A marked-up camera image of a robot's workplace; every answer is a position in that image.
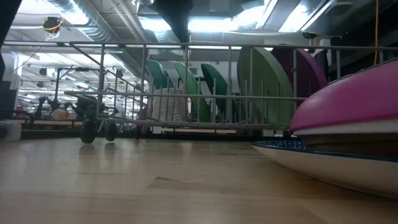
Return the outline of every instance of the metal railing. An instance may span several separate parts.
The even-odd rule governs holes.
[[[5,41],[4,45],[8,46],[36,46],[36,47],[73,47],[79,53],[85,55],[89,59],[91,59],[94,63],[98,64],[100,67],[99,70],[99,85],[98,85],[98,91],[65,91],[64,94],[70,95],[70,96],[75,96],[75,97],[81,97],[81,95],[95,95],[98,97],[97,100],[97,114],[96,117],[98,119],[109,119],[112,118],[114,119],[115,122],[120,122],[120,123],[132,123],[132,124],[137,124],[137,125],[146,125],[146,126],[166,126],[166,127],[192,127],[192,128],[212,128],[212,129],[221,129],[221,128],[229,128],[229,129],[239,129],[239,128],[244,128],[244,129],[288,129],[289,128],[289,123],[270,123],[267,119],[264,119],[263,115],[255,115],[255,102],[257,100],[261,100],[263,103],[264,110],[266,111],[266,114],[268,114],[269,107],[268,103],[270,100],[277,100],[277,101],[292,101],[294,103],[294,108],[297,108],[297,102],[298,101],[303,101],[306,100],[306,98],[300,98],[297,97],[297,49],[329,49],[329,50],[335,50],[336,51],[336,74],[337,74],[337,81],[341,79],[341,63],[340,63],[340,51],[342,50],[377,50],[379,51],[379,61],[380,65],[384,63],[383,59],[383,51],[398,51],[398,48],[390,48],[390,47],[337,47],[337,46],[302,46],[302,45],[267,45],[267,44],[262,44],[262,45],[247,45],[247,44],[213,44],[213,43],[131,43],[131,42],[119,42],[119,43],[107,43],[107,42],[15,42],[15,41]],[[280,97],[280,96],[264,96],[264,83],[262,83],[262,96],[254,96],[253,95],[253,59],[252,59],[252,50],[251,50],[251,56],[250,56],[250,80],[246,80],[246,82],[249,82],[249,89],[246,91],[246,93],[249,93],[248,96],[234,96],[233,95],[233,90],[232,90],[232,51],[234,50],[240,50],[242,47],[262,47],[262,48],[283,48],[283,49],[292,49],[293,51],[293,67],[292,67],[292,73],[293,73],[293,82],[292,82],[292,89],[293,89],[293,97]],[[88,55],[83,49],[84,48],[90,48],[90,49],[101,49],[101,60],[100,62],[95,60],[93,57]],[[196,95],[188,94],[188,85],[184,86],[183,93],[182,94],[176,94],[175,88],[174,88],[174,93],[169,93],[170,88],[169,88],[169,80],[167,80],[168,85],[165,86],[167,87],[167,93],[154,93],[154,88],[150,88],[152,91],[150,93],[145,93],[143,92],[143,88],[141,88],[140,91],[136,92],[134,88],[134,92],[128,92],[128,85],[132,85],[128,81],[117,77],[115,83],[118,82],[119,80],[122,80],[126,83],[126,92],[120,93],[115,90],[115,92],[105,92],[104,91],[104,54],[106,49],[129,49],[129,48],[142,48],[142,74],[141,74],[141,87],[144,86],[144,80],[146,78],[146,55],[147,51],[149,49],[180,49],[185,51],[185,80],[183,81],[184,83],[188,83],[188,55],[189,55],[189,50],[227,50],[229,52],[228,54],[228,79],[227,79],[227,84],[228,84],[228,89],[227,89],[227,95],[216,95],[216,90],[213,89],[214,95],[201,95],[200,92]],[[126,114],[126,108],[127,108],[127,97],[132,97],[135,101],[136,96],[140,96],[140,106],[139,109],[142,111],[144,109],[143,101],[144,97],[148,97],[148,102],[149,99],[154,99],[155,97],[160,97],[160,104],[162,104],[162,97],[167,97],[167,106],[166,106],[166,114],[169,112],[169,99],[171,98],[173,100],[173,106],[175,99],[183,98],[185,100],[184,103],[184,112],[183,112],[183,121],[169,121],[166,116],[165,120],[160,120],[160,119],[155,119],[151,115],[148,117],[147,120],[140,120],[140,119],[129,119],[126,117],[126,115],[123,118],[118,118],[114,116],[103,116],[100,114],[100,105],[102,103],[102,98],[104,95],[113,95],[115,98],[116,96],[125,96],[125,104],[124,104],[124,111]],[[187,116],[186,114],[186,109],[187,109],[187,102],[188,98],[191,99],[211,99],[212,104],[211,104],[211,119],[210,122],[201,122],[200,120],[200,113],[198,113],[198,118],[197,120],[193,119],[193,116],[189,118],[190,116]],[[217,114],[216,111],[216,100],[226,100],[227,102],[227,111],[225,116],[221,116],[220,119],[220,113]],[[232,105],[234,101],[238,101],[238,107],[239,107],[239,117],[234,118],[233,117],[233,111],[232,111]],[[246,117],[242,118],[242,105],[244,106],[244,110],[246,110]]]

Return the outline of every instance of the ceiling light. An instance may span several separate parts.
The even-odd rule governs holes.
[[[36,96],[29,95],[29,94],[26,94],[26,95],[18,94],[18,96],[25,97],[25,98],[28,98],[28,99],[36,99]]]
[[[88,85],[86,83],[74,83],[76,86],[80,86],[82,88],[88,89]]]
[[[240,27],[250,29],[251,26],[257,26],[266,11],[266,6],[257,6],[247,9],[235,16],[231,23],[230,30],[238,30]]]
[[[188,30],[194,32],[227,32],[231,30],[231,19],[191,19]]]
[[[309,13],[304,5],[299,4],[290,13],[290,16],[286,19],[279,32],[297,32],[301,27],[308,21]]]
[[[170,25],[163,19],[149,19],[147,17],[139,17],[142,28],[154,32],[162,32],[165,30],[172,30]]]
[[[300,30],[308,29],[336,0],[330,0],[323,8],[319,10]]]
[[[55,93],[54,90],[18,90],[20,93]]]
[[[278,0],[264,0],[264,5],[267,7],[267,9],[264,12],[264,14],[262,15],[262,17],[258,20],[256,29],[262,28],[264,26],[264,24],[267,22],[269,16],[273,12],[277,2],[278,2]]]
[[[71,81],[76,81],[76,78],[72,78],[72,77],[70,77],[70,76],[68,76],[68,75],[64,75],[64,76],[62,77],[62,79],[68,79],[68,80],[71,80]]]

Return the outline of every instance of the blue stripe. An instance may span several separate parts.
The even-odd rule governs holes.
[[[374,161],[388,161],[388,162],[398,162],[398,158],[394,157],[379,157],[379,156],[366,156],[360,154],[347,154],[340,152],[330,152],[330,151],[314,151],[306,148],[301,141],[293,140],[293,141],[260,141],[254,142],[253,146],[258,147],[266,147],[268,149],[276,149],[276,150],[285,150],[292,152],[304,152],[310,154],[324,155],[324,156],[338,156],[338,157],[346,157],[353,159],[369,159]]]

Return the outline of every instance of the metal rack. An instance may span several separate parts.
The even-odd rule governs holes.
[[[299,46],[299,45],[246,45],[246,44],[207,44],[207,43],[131,43],[131,42],[119,42],[119,43],[107,43],[107,42],[16,42],[16,41],[5,41],[4,45],[8,46],[35,46],[35,47],[73,47],[79,53],[85,55],[89,59],[91,59],[94,63],[98,64],[100,67],[99,70],[99,85],[98,91],[65,91],[64,94],[74,96],[77,98],[83,98],[82,95],[95,95],[97,96],[97,109],[96,109],[96,117],[100,120],[106,121],[108,119],[112,119],[113,122],[116,123],[131,123],[136,125],[146,125],[146,126],[163,126],[163,127],[170,127],[170,128],[177,128],[177,127],[189,127],[189,128],[211,128],[211,129],[279,129],[279,130],[286,130],[289,128],[289,124],[278,123],[278,124],[270,124],[268,121],[263,119],[262,121],[254,119],[254,100],[262,100],[264,104],[266,104],[269,100],[278,100],[278,101],[293,101],[295,102],[295,109],[297,108],[297,102],[306,100],[306,98],[299,98],[297,97],[297,49],[329,49],[336,51],[336,60],[337,60],[337,81],[341,79],[341,68],[340,68],[340,51],[341,50],[377,50],[379,51],[379,61],[380,65],[384,63],[383,59],[383,51],[397,51],[398,48],[389,48],[389,47],[324,47],[324,46]],[[232,92],[232,79],[231,79],[231,61],[232,61],[232,51],[240,50],[241,47],[264,47],[264,48],[284,48],[284,49],[293,49],[293,93],[294,97],[278,97],[278,96],[253,96],[252,89],[252,57],[250,57],[250,77],[249,81],[249,96],[234,96]],[[188,93],[188,85],[185,85],[183,89],[183,94],[170,94],[161,93],[155,94],[153,93],[145,93],[143,88],[141,87],[140,90],[135,91],[136,88],[134,87],[134,92],[128,92],[128,88],[126,88],[126,92],[120,93],[117,90],[114,92],[106,92],[104,91],[104,55],[106,49],[131,49],[131,48],[141,48],[142,49],[142,68],[141,68],[141,86],[144,86],[144,80],[146,79],[146,59],[147,59],[147,51],[149,49],[180,49],[185,51],[185,65],[188,64],[188,55],[189,50],[227,50],[229,52],[228,57],[228,80],[227,84],[229,86],[227,92],[228,95],[189,95]],[[101,49],[101,60],[97,61],[88,55],[84,49]],[[187,83],[188,79],[188,67],[185,66],[185,80],[184,83]],[[133,84],[129,83],[127,80],[124,80],[120,77],[116,76],[115,83],[118,82],[118,79],[124,81],[126,86]],[[216,111],[215,111],[215,103],[213,103],[212,107],[212,115],[211,121],[208,123],[200,122],[200,119],[197,121],[192,121],[187,119],[189,116],[184,113],[184,118],[182,122],[175,122],[175,121],[161,121],[159,119],[154,119],[152,117],[148,117],[148,120],[137,120],[137,119],[129,119],[126,115],[123,118],[118,118],[115,116],[108,116],[105,114],[100,114],[100,105],[102,104],[102,99],[104,95],[113,95],[116,96],[125,96],[125,114],[126,114],[126,107],[127,107],[127,97],[132,97],[135,100],[135,96],[140,97],[140,111],[144,108],[144,97],[152,98],[153,97],[167,97],[167,99],[171,98],[175,100],[176,98],[183,98],[185,102],[188,101],[188,98],[204,98],[204,99],[211,99],[215,102],[218,99],[227,100],[227,114],[225,119],[221,121],[215,119]],[[233,119],[232,115],[232,103],[233,100],[239,101],[239,108],[242,101],[245,104],[249,104],[249,117],[247,116],[244,119]]]

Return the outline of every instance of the wooden floor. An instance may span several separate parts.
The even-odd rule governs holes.
[[[0,146],[0,223],[396,224],[398,201],[313,180],[249,143],[35,140]]]

